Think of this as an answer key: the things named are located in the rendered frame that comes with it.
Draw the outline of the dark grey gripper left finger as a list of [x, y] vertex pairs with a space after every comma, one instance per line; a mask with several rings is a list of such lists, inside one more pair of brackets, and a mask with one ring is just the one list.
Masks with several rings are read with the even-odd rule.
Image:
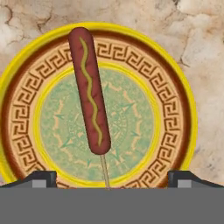
[[33, 171], [23, 179], [1, 185], [1, 188], [54, 188], [57, 186], [56, 179], [56, 171]]

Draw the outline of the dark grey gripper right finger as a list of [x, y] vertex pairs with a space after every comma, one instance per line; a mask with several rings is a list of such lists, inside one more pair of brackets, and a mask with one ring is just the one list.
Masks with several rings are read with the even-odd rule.
[[168, 172], [169, 188], [201, 188], [216, 187], [224, 188], [224, 185], [218, 185], [210, 181], [201, 179], [190, 171], [169, 171]]

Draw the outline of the hot dog on wooden stick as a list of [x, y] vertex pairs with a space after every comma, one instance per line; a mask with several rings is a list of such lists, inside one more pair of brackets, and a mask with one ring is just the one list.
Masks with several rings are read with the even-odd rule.
[[89, 149], [100, 156], [105, 186], [110, 188], [105, 155], [111, 148], [111, 139], [94, 38], [87, 28], [77, 27], [69, 33], [68, 41]]

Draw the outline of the yellow rimmed patterned plate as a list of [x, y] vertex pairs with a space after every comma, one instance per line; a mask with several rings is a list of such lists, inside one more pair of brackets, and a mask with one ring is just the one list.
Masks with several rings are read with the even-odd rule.
[[[184, 170], [197, 139], [192, 91], [175, 60], [129, 28], [86, 23], [89, 46], [71, 47], [69, 26], [40, 36], [0, 77], [0, 174], [6, 182], [55, 171], [61, 188], [164, 187]], [[88, 147], [73, 57], [100, 72], [111, 148]]]

